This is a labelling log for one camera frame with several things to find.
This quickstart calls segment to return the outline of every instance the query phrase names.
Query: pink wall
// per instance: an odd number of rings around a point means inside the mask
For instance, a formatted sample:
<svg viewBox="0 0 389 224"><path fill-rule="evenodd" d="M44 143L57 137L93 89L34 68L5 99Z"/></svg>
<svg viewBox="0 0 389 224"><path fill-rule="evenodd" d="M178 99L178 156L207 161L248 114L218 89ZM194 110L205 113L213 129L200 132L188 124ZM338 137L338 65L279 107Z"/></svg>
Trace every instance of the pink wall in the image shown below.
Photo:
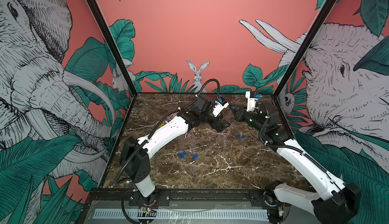
<svg viewBox="0 0 389 224"><path fill-rule="evenodd" d="M186 60L202 72L204 81L221 85L244 84L242 74L252 64L266 76L275 70L281 54L262 46L238 21L263 20L291 40L307 32L318 10L316 0L98 0L109 25L118 19L134 22L134 65L129 70L177 73L193 80ZM141 81L143 91L154 91ZM208 85L211 91L215 85Z"/></svg>

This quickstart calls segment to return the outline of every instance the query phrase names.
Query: rabbit ear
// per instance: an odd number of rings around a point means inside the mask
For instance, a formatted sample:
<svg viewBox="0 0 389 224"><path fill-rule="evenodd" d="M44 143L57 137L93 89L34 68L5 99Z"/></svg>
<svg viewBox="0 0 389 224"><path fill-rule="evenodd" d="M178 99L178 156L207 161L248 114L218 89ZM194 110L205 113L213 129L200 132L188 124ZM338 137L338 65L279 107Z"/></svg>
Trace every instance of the rabbit ear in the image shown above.
<svg viewBox="0 0 389 224"><path fill-rule="evenodd" d="M200 69L198 71L204 70L207 66L209 66L209 61L206 61L201 64Z"/></svg>
<svg viewBox="0 0 389 224"><path fill-rule="evenodd" d="M196 68L195 64L193 64L190 61L186 61L186 62L188 63L189 69L191 69L194 72L197 72L197 68Z"/></svg>

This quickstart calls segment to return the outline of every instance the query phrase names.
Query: elephant illustration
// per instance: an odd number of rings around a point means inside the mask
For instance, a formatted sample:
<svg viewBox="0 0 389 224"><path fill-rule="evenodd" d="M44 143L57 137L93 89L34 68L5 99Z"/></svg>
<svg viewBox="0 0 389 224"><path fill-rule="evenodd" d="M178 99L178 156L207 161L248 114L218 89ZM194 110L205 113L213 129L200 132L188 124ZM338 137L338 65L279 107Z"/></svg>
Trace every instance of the elephant illustration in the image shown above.
<svg viewBox="0 0 389 224"><path fill-rule="evenodd" d="M261 20L256 22L274 39L271 40L250 23L241 20L265 47L282 53L279 67L289 65L305 34L295 42ZM299 130L315 136L322 144L362 150L389 173L389 152L385 148L349 134L339 126L359 134L389 139L389 78L366 69L353 68L357 62L385 37L372 34L366 26L325 23L302 60L308 71L307 110L310 126ZM291 93L280 94L285 114L294 107Z"/></svg>
<svg viewBox="0 0 389 224"><path fill-rule="evenodd" d="M72 129L83 145L50 175L84 170L98 183L109 158L100 138L111 137L111 127L92 116L73 87L93 92L115 111L103 91L61 65L72 27L66 1L0 0L0 27L0 151L26 137L50 140Z"/></svg>

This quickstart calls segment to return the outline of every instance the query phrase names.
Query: elephant ear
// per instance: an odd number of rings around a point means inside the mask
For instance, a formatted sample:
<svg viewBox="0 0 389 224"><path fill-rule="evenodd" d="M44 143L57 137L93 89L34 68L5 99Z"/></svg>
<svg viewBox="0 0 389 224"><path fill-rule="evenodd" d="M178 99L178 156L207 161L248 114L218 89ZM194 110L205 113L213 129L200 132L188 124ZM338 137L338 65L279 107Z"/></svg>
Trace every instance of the elephant ear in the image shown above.
<svg viewBox="0 0 389 224"><path fill-rule="evenodd" d="M72 15L66 0L17 0L50 54L62 62L69 47Z"/></svg>

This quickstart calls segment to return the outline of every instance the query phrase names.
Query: clear plastic tube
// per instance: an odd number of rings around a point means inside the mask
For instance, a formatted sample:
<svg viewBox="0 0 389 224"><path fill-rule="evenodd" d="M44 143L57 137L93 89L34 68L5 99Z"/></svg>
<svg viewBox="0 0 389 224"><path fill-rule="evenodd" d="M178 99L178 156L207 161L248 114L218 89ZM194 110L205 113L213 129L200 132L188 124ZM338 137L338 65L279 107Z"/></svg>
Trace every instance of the clear plastic tube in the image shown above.
<svg viewBox="0 0 389 224"><path fill-rule="evenodd" d="M186 155L185 151L185 136L184 135L179 135L177 137L178 140L178 156L181 158L184 158Z"/></svg>

